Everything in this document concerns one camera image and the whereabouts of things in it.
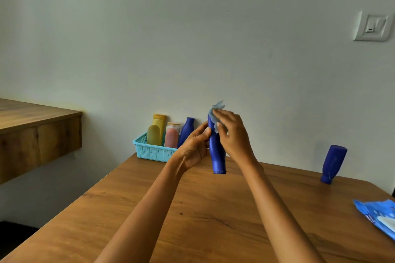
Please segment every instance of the person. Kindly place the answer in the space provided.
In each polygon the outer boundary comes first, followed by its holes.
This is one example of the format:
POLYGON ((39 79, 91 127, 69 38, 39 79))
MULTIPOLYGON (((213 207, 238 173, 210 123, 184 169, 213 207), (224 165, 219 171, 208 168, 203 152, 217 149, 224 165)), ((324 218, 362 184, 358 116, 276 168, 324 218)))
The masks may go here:
MULTIPOLYGON (((213 110, 221 144, 240 167, 280 263, 325 262, 256 160, 239 115, 213 110)), ((181 176, 209 154, 211 129, 199 126, 173 154, 148 192, 126 218, 96 263, 149 262, 181 176)))

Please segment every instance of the blue cloth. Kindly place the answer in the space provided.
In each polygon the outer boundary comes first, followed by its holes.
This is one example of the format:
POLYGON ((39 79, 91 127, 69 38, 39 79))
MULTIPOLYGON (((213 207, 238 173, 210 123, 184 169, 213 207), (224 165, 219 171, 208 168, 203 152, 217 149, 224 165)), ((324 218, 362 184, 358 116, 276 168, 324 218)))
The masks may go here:
POLYGON ((224 109, 225 105, 223 103, 224 103, 224 100, 221 100, 217 104, 213 105, 213 107, 211 107, 209 110, 210 119, 214 123, 215 133, 218 133, 217 122, 220 122, 220 120, 215 115, 213 115, 213 108, 224 109))
POLYGON ((354 205, 372 224, 374 224, 395 241, 395 232, 393 232, 377 219, 378 216, 395 218, 395 202, 386 200, 384 202, 362 203, 360 201, 354 200, 354 205))

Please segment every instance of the table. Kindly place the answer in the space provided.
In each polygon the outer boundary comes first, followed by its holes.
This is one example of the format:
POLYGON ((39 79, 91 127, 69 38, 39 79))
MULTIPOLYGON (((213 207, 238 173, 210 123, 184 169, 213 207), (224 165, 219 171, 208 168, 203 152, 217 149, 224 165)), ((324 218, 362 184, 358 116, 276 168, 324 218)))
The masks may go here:
POLYGON ((0 99, 0 184, 81 148, 81 115, 0 99))
MULTIPOLYGON (((214 175, 210 159, 182 177, 151 262, 276 262, 252 194, 234 161, 214 175)), ((136 154, 33 234, 1 263, 92 262, 149 189, 164 163, 136 154)), ((391 198, 371 183, 263 164, 327 262, 395 262, 395 242, 352 200, 391 198)))

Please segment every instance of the basket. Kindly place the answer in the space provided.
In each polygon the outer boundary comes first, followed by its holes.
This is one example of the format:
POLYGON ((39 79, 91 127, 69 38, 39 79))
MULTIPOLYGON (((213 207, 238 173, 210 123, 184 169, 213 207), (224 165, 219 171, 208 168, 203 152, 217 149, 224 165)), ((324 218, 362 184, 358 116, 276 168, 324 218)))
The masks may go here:
POLYGON ((136 146, 137 157, 149 160, 167 162, 177 149, 165 146, 155 146, 147 144, 147 133, 139 136, 133 141, 136 146))

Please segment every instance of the light switch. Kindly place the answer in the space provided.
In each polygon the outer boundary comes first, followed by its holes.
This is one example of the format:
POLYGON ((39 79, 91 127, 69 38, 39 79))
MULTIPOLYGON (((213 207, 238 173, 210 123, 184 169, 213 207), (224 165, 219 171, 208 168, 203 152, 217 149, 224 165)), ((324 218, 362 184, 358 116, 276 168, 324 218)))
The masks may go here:
POLYGON ((355 41, 386 41, 391 30, 394 15, 372 15, 359 12, 355 41))

